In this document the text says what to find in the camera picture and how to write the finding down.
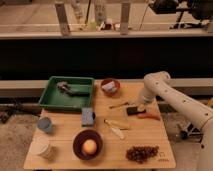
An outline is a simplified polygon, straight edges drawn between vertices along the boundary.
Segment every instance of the floor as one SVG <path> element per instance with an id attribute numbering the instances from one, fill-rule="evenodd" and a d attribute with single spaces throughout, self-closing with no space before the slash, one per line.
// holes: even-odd
<path id="1" fill-rule="evenodd" d="M 162 113 L 167 134 L 173 149 L 177 167 L 166 171 L 195 171 L 199 154 L 199 139 L 181 140 L 177 124 L 187 126 L 178 113 Z M 14 115 L 6 124 L 0 124 L 0 171 L 23 171 L 38 117 Z"/>
<path id="2" fill-rule="evenodd" d="M 69 1 L 65 1 L 68 22 L 72 31 L 79 31 L 73 9 Z M 81 4 L 84 18 L 86 16 L 88 1 Z M 120 21 L 121 3 L 117 0 L 108 3 L 107 18 L 113 23 Z M 133 30 L 169 30 L 175 24 L 176 14 L 155 14 L 147 6 L 148 1 L 134 0 L 131 4 L 129 26 Z M 89 21 L 94 20 L 94 5 L 92 3 Z M 193 17 L 185 13 L 182 22 L 195 22 Z M 2 5 L 0 6 L 0 33 L 24 33 L 24 32 L 55 32 L 59 31 L 58 18 L 53 0 L 33 0 L 28 5 Z"/>

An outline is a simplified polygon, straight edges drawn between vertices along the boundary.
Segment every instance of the red bowl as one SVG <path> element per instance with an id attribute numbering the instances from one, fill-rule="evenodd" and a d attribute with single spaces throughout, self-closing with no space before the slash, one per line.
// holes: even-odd
<path id="1" fill-rule="evenodd" d="M 115 87 L 116 87 L 116 90 L 114 92 L 109 92 L 102 88 L 103 85 L 106 85 L 112 81 L 115 83 Z M 115 78 L 106 78 L 101 82 L 101 89 L 106 96 L 109 96 L 109 97 L 114 96 L 120 89 L 120 82 Z"/>
<path id="2" fill-rule="evenodd" d="M 82 151 L 82 145 L 88 139 L 94 140 L 97 144 L 97 150 L 92 155 L 87 155 Z M 81 160 L 91 160 L 91 159 L 95 158 L 101 152 L 102 146 L 103 146 L 103 141 L 102 141 L 101 136 L 99 135 L 98 132 L 91 130 L 91 129 L 81 131 L 75 137 L 75 140 L 73 142 L 74 153 Z"/>

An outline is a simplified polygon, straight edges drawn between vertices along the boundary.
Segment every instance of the wooden table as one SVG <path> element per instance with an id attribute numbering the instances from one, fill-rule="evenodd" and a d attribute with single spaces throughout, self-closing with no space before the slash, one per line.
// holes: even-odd
<path id="1" fill-rule="evenodd" d="M 53 113 L 42 110 L 41 116 L 48 116 L 53 122 L 54 132 L 46 135 L 36 128 L 33 138 L 46 136 L 54 149 L 54 159 L 48 161 L 28 152 L 24 169 L 155 169 L 174 168 L 176 163 L 166 134 L 163 120 L 138 119 L 128 116 L 126 107 L 109 109 L 109 106 L 125 101 L 135 101 L 143 87 L 142 82 L 121 82 L 121 90 L 115 97 L 106 97 L 100 89 L 100 82 L 95 82 L 93 109 L 96 120 L 93 129 L 103 138 L 103 149 L 93 160 L 78 159 L 72 149 L 75 136 L 84 129 L 81 127 L 81 115 Z M 160 115 L 156 101 L 147 105 L 147 111 Z M 130 130 L 124 130 L 125 140 L 120 140 L 110 128 L 104 124 L 104 119 L 117 119 L 128 122 Z M 126 159 L 126 150 L 132 146 L 159 146 L 156 157 L 147 163 L 138 164 Z"/>

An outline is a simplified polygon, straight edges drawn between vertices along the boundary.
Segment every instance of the blue cup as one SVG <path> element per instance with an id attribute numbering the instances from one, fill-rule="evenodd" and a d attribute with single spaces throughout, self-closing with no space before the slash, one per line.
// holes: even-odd
<path id="1" fill-rule="evenodd" d="M 43 117 L 39 119 L 37 123 L 37 127 L 47 134 L 52 133 L 52 121 L 48 117 Z"/>

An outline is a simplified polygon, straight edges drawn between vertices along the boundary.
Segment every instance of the grapes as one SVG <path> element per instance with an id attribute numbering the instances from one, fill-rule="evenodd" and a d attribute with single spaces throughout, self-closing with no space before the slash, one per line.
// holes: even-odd
<path id="1" fill-rule="evenodd" d="M 156 156 L 158 154 L 158 149 L 158 146 L 133 146 L 132 148 L 127 150 L 126 158 L 142 164 L 146 162 L 148 158 Z"/>

